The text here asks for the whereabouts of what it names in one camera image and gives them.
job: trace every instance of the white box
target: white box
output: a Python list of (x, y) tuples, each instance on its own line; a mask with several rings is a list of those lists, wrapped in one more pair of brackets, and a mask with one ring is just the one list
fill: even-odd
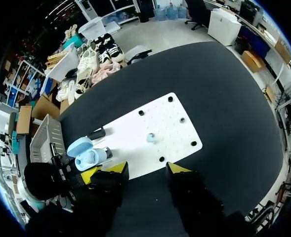
[(220, 11), (212, 11), (208, 29), (208, 35), (224, 46), (234, 44), (241, 28), (241, 24), (236, 20), (236, 17), (228, 12), (227, 14), (222, 14)]
[(102, 23), (102, 17), (96, 17), (88, 21), (79, 28), (78, 33), (82, 34), (87, 40), (94, 40), (106, 34), (106, 29)]

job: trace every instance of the sneaker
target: sneaker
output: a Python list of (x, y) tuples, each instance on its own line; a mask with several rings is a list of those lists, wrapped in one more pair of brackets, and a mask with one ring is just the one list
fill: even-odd
[(106, 45), (108, 42), (115, 42), (114, 38), (112, 38), (111, 34), (109, 33), (106, 33), (104, 36), (103, 36), (103, 39), (104, 39), (104, 45)]
[(103, 43), (104, 43), (104, 39), (102, 38), (102, 37), (98, 37), (98, 38), (96, 38), (96, 39), (94, 39), (94, 41), (93, 41), (94, 43), (95, 43), (95, 50), (99, 50), (99, 47), (101, 46), (101, 45), (103, 45)]
[(83, 52), (85, 52), (88, 49), (88, 46), (87, 46), (87, 44), (83, 43), (81, 45), (81, 48), (83, 49)]
[(89, 78), (92, 75), (92, 69), (87, 68), (82, 73), (77, 75), (76, 91), (74, 93), (75, 99), (78, 99), (89, 89)]
[(76, 35), (76, 29), (77, 29), (77, 25), (74, 24), (70, 29), (72, 37)]
[(56, 100), (62, 102), (63, 100), (68, 99), (68, 92), (69, 92), (69, 81), (62, 81), (58, 86)]
[(107, 48), (104, 47), (104, 46), (101, 46), (99, 48), (99, 64), (100, 64), (100, 67), (104, 67), (108, 64), (111, 64), (112, 61), (111, 61), (111, 58), (110, 58), (110, 55), (107, 51)]
[(85, 71), (87, 68), (92, 69), (92, 73), (96, 73), (99, 68), (98, 53), (90, 48), (82, 55), (80, 63), (78, 64), (78, 74)]
[(115, 42), (109, 41), (106, 44), (106, 48), (110, 54), (111, 60), (113, 62), (121, 62), (125, 58), (125, 54), (119, 48), (119, 46)]
[(75, 86), (75, 81), (71, 80), (70, 83), (68, 84), (68, 104), (71, 105), (75, 101), (75, 92), (76, 92), (76, 86)]
[(89, 50), (86, 50), (84, 52), (84, 54), (82, 55), (82, 57), (80, 59), (78, 66), (77, 66), (77, 68), (78, 68), (77, 74), (80, 74), (86, 70), (86, 68), (89, 65), (90, 55), (91, 55), (91, 52)]
[(90, 50), (95, 50), (95, 48), (96, 48), (96, 44), (95, 44), (95, 42), (94, 42), (92, 39), (90, 39), (90, 40), (88, 40), (88, 42), (87, 42), (87, 47), (88, 47), (88, 49), (90, 49)]

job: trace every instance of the black sneaker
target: black sneaker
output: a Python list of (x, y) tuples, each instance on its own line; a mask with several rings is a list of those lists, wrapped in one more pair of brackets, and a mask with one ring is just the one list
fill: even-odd
[(115, 42), (114, 38), (112, 38), (111, 34), (106, 33), (104, 36), (104, 45), (106, 45), (108, 42)]
[(115, 42), (109, 41), (106, 44), (106, 47), (113, 62), (121, 62), (122, 60), (124, 60), (125, 54)]
[(96, 46), (95, 46), (95, 50), (98, 50), (99, 47), (100, 47), (101, 45), (103, 45), (103, 43), (104, 43), (104, 39), (103, 39), (102, 37), (98, 37), (98, 38), (94, 39), (93, 42), (96, 44)]
[(111, 64), (111, 58), (107, 51), (107, 48), (104, 45), (101, 45), (99, 47), (99, 66), (102, 68), (103, 66), (106, 66), (108, 64)]

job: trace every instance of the white cabinet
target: white cabinet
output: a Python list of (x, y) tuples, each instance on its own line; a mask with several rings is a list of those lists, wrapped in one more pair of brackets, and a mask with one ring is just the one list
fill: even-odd
[(233, 45), (241, 24), (228, 12), (212, 11), (208, 34), (224, 46)]

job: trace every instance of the cardboard box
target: cardboard box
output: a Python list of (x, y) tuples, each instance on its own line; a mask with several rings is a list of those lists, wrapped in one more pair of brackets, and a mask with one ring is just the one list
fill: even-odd
[(13, 81), (14, 78), (15, 78), (16, 73), (17, 73), (17, 71), (16, 71), (15, 69), (12, 69), (12, 73), (9, 74), (8, 79), (9, 79), (10, 81)]
[(63, 100), (61, 102), (60, 114), (62, 114), (68, 107), (69, 107), (68, 100)]
[(21, 76), (17, 76), (17, 85), (20, 85), (20, 83), (21, 83), (21, 81), (22, 81), (22, 78), (21, 78)]
[(6, 63), (5, 63), (5, 69), (6, 69), (7, 71), (10, 70), (10, 66), (11, 66), (11, 63), (10, 63), (8, 60), (6, 60)]
[(241, 59), (253, 73), (257, 73), (266, 67), (264, 61), (258, 55), (250, 51), (244, 51)]
[(32, 110), (32, 117), (43, 120), (47, 114), (57, 119), (60, 116), (60, 109), (49, 100), (47, 95), (43, 94)]
[(28, 86), (28, 85), (26, 85), (26, 84), (22, 84), (22, 85), (21, 85), (21, 89), (24, 90), (24, 91), (26, 91), (27, 86)]
[(291, 48), (281, 37), (279, 37), (275, 45), (275, 49), (277, 50), (277, 52), (279, 52), (285, 63), (288, 64), (291, 60)]
[(32, 106), (21, 106), (16, 127), (17, 135), (29, 134)]

